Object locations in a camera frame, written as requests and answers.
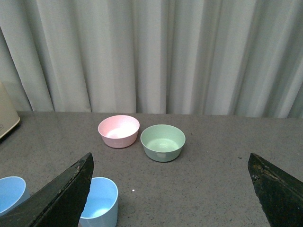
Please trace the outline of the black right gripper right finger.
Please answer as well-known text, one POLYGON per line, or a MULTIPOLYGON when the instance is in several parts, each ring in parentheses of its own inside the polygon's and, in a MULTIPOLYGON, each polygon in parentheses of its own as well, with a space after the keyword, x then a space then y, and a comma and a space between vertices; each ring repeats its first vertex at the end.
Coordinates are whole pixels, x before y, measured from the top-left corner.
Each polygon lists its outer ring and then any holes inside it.
POLYGON ((255 153, 250 154, 248 171, 270 226, 301 227, 303 183, 255 153))

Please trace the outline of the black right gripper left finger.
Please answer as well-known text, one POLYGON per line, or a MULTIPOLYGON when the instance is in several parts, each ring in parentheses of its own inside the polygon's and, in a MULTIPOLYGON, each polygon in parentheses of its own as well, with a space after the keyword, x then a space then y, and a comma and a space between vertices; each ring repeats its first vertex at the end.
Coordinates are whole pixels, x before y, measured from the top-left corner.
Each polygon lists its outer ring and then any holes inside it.
POLYGON ((94 170, 87 153, 25 202, 0 218, 2 227, 76 227, 94 170))

